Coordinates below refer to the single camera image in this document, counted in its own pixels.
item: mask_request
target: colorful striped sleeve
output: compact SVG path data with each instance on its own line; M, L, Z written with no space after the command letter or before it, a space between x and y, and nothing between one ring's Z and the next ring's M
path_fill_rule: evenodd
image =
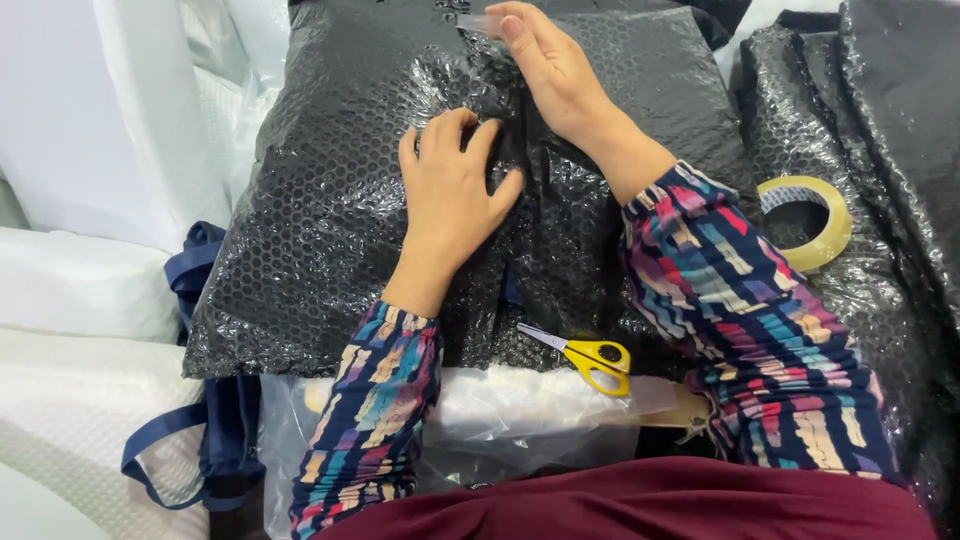
M735 201L681 161L623 209L634 303L696 355L687 383L712 403L714 443L745 464L903 485L856 341Z
M436 319L382 302L370 308L294 480L294 540L413 494L417 435L437 403L442 356Z

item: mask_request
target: scissors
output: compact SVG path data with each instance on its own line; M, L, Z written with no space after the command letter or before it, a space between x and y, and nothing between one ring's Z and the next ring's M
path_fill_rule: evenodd
M590 386L601 393L615 397L630 393L630 353L623 345L612 341L568 341L522 323L516 329L563 352Z

